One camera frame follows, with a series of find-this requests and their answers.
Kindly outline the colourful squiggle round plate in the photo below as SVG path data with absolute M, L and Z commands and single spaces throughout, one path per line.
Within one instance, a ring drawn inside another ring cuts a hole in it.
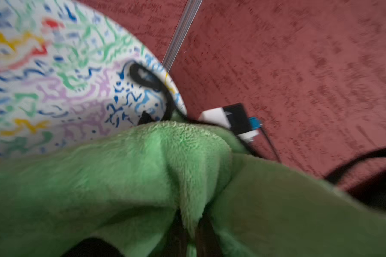
M 46 154 L 162 119 L 166 98 L 134 82 L 139 63 L 181 94 L 124 27 L 75 1 L 0 1 L 0 158 Z

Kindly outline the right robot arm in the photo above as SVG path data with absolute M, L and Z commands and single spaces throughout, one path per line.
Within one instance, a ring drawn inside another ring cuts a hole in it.
M 325 176 L 324 180 L 337 185 L 355 166 L 373 158 L 386 158 L 386 147 L 362 154 L 338 166 Z M 348 193 L 370 208 L 386 212 L 386 169 L 349 190 Z

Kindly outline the green microfibre cloth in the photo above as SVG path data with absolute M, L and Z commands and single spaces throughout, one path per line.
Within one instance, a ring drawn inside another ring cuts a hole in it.
M 187 257 L 204 213 L 224 257 L 386 257 L 386 213 L 223 128 L 151 123 L 0 159 L 0 257 L 159 256 L 177 211 Z

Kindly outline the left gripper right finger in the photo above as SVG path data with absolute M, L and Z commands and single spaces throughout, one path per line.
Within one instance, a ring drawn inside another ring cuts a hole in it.
M 219 238 L 208 213 L 204 213 L 195 231 L 197 257 L 223 257 Z

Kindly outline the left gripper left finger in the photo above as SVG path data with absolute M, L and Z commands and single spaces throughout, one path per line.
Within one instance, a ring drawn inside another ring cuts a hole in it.
M 181 211 L 177 211 L 159 257 L 186 257 L 187 247 L 188 233 L 183 226 Z

